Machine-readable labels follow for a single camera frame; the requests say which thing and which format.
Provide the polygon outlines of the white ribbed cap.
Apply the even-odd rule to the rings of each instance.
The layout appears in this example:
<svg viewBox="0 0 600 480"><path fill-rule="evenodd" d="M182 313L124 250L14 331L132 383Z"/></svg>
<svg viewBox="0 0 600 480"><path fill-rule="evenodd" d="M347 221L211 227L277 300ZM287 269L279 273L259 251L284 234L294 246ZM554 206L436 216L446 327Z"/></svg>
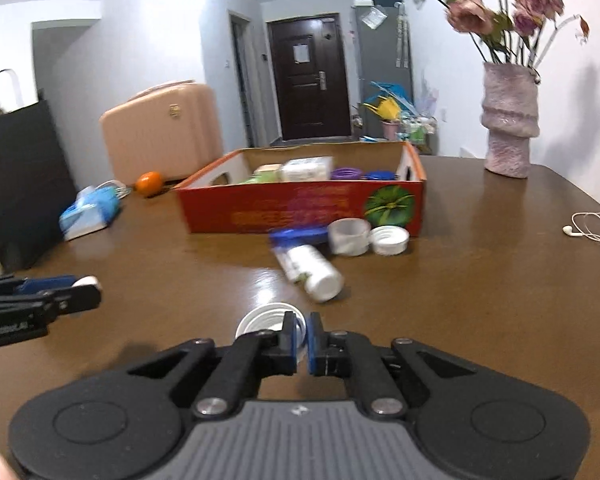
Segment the white ribbed cap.
<svg viewBox="0 0 600 480"><path fill-rule="evenodd" d="M380 256L397 256L406 251L410 233L400 226L378 226L370 231L370 246Z"/></svg>
<svg viewBox="0 0 600 480"><path fill-rule="evenodd" d="M237 325L235 338L259 330L279 332L283 328L287 312L296 317L297 347L302 349L306 346L306 318L297 307L286 302L271 302L251 309Z"/></svg>

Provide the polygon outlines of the white pill bottle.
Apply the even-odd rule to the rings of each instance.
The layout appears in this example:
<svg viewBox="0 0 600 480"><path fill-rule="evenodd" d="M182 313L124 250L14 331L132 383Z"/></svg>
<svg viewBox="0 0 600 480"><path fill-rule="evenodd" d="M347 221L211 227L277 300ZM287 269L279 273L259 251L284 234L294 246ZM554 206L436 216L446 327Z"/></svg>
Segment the white pill bottle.
<svg viewBox="0 0 600 480"><path fill-rule="evenodd" d="M273 254L288 280L301 283L314 301L324 304L343 290L343 276L315 247L274 247Z"/></svg>

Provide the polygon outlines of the blue round lid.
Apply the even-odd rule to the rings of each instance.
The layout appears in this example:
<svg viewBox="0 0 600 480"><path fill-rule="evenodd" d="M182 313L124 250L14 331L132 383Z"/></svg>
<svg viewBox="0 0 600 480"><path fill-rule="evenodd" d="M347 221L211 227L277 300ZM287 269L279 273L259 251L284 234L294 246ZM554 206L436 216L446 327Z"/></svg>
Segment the blue round lid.
<svg viewBox="0 0 600 480"><path fill-rule="evenodd" d="M329 243L328 229L326 226L304 226L303 228L289 228L272 230L268 239L274 247L293 248L298 246L324 246Z"/></svg>

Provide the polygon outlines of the clear tape roll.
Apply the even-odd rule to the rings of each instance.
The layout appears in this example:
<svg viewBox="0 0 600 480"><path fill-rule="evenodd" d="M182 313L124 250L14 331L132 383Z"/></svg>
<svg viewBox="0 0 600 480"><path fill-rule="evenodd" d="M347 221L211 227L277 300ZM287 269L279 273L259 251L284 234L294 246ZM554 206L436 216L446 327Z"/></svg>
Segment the clear tape roll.
<svg viewBox="0 0 600 480"><path fill-rule="evenodd" d="M370 247L370 224L360 218L343 218L327 227L332 253L337 256L358 257Z"/></svg>

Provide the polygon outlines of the black paper bag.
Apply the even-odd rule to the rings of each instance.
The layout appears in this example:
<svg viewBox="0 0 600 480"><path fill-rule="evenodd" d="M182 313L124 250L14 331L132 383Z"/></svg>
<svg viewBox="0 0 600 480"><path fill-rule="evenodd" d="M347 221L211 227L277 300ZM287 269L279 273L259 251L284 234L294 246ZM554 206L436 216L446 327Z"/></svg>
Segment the black paper bag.
<svg viewBox="0 0 600 480"><path fill-rule="evenodd" d="M47 101L9 112L0 104L0 265L32 268L64 236L60 216L76 184Z"/></svg>

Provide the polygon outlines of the blue tissue pack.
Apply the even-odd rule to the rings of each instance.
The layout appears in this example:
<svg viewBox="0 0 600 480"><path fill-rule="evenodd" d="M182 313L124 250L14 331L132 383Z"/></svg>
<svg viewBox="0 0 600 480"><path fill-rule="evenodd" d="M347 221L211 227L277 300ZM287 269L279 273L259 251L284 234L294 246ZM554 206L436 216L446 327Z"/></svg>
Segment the blue tissue pack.
<svg viewBox="0 0 600 480"><path fill-rule="evenodd" d="M117 189L111 185L93 188L88 186L78 193L76 201L59 217L59 227L64 240L107 229L120 211Z"/></svg>

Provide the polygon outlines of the red cardboard box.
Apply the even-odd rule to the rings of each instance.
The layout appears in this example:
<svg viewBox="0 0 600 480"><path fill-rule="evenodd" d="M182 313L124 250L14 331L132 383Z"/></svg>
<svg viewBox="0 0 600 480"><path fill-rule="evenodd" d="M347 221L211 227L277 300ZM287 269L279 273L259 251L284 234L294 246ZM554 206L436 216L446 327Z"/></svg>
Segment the red cardboard box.
<svg viewBox="0 0 600 480"><path fill-rule="evenodd" d="M393 180L319 180L250 183L267 164L329 156L337 168L368 174L387 170ZM404 142L319 143L289 148L243 148L198 170L174 188L192 233L265 233L327 226L362 218L372 226L402 226L419 234L427 176L419 154Z"/></svg>

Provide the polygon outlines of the purple plastic lid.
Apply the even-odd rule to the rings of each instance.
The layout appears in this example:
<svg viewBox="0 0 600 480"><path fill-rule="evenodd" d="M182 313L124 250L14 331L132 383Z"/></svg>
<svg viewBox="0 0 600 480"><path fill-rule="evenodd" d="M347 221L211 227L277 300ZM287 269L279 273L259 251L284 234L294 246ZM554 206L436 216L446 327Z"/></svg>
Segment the purple plastic lid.
<svg viewBox="0 0 600 480"><path fill-rule="evenodd" d="M363 180L364 172L361 169L353 167L339 167L332 170L330 178L336 181L345 180Z"/></svg>

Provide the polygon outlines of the blue plastic lid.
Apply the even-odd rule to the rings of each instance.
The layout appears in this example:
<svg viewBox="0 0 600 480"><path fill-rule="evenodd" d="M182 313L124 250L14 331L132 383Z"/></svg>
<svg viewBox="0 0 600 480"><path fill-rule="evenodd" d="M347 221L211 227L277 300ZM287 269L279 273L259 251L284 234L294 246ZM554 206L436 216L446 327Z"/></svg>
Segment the blue plastic lid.
<svg viewBox="0 0 600 480"><path fill-rule="evenodd" d="M397 178L394 172L385 170L370 171L365 175L365 179L370 181L395 181Z"/></svg>

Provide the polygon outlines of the pink suitcase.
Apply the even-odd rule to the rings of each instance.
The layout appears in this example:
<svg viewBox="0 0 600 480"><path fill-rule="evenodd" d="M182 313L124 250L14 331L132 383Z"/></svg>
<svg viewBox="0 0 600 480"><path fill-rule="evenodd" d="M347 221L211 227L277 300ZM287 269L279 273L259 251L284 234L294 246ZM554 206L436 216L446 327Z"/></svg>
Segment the pink suitcase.
<svg viewBox="0 0 600 480"><path fill-rule="evenodd" d="M137 93L102 114L99 125L114 177L125 184L149 171L183 179L224 153L214 92L192 80Z"/></svg>

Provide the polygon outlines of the yellow watering can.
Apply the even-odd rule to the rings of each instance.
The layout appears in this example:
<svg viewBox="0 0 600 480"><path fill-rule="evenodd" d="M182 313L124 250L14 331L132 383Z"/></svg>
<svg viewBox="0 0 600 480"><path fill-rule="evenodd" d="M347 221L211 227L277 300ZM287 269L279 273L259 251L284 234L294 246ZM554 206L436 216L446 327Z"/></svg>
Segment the yellow watering can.
<svg viewBox="0 0 600 480"><path fill-rule="evenodd" d="M364 103L364 106L383 122L396 122L400 118L401 107L391 96L380 96L376 103Z"/></svg>

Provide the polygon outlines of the dark entrance door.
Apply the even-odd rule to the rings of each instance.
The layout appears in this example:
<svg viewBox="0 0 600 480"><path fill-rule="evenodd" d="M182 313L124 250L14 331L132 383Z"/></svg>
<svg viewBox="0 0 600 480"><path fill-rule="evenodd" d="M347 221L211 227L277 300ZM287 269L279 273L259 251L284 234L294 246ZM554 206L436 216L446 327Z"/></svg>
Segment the dark entrance door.
<svg viewBox="0 0 600 480"><path fill-rule="evenodd" d="M299 141L350 136L339 15L268 23L268 40L282 138Z"/></svg>

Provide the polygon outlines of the pink textured vase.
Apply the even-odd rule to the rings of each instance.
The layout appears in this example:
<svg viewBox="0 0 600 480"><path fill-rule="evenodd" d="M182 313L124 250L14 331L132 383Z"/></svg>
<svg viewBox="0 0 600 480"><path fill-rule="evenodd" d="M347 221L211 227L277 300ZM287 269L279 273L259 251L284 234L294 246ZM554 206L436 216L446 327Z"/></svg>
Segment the pink textured vase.
<svg viewBox="0 0 600 480"><path fill-rule="evenodd" d="M510 63L484 64L481 123L489 131L486 170L527 179L530 141L540 135L536 73Z"/></svg>

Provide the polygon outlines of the grey refrigerator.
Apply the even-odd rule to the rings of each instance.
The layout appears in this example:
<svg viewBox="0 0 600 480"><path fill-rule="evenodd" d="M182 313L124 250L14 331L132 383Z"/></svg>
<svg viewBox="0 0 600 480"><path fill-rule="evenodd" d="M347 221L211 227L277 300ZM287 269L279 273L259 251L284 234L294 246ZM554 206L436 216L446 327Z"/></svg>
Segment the grey refrigerator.
<svg viewBox="0 0 600 480"><path fill-rule="evenodd" d="M410 26L402 0L356 0L352 8L363 136L384 135L375 104L381 84L399 86L413 101Z"/></svg>

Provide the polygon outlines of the dried pink roses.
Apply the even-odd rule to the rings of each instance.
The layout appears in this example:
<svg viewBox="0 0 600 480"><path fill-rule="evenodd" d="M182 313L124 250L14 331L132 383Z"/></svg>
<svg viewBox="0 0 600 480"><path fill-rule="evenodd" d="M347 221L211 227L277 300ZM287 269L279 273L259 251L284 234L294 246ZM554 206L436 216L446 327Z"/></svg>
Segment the dried pink roses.
<svg viewBox="0 0 600 480"><path fill-rule="evenodd" d="M517 66L535 74L558 34L577 25L581 44L590 40L590 25L580 14L565 16L564 0L434 0L443 6L454 32L471 38L483 61Z"/></svg>

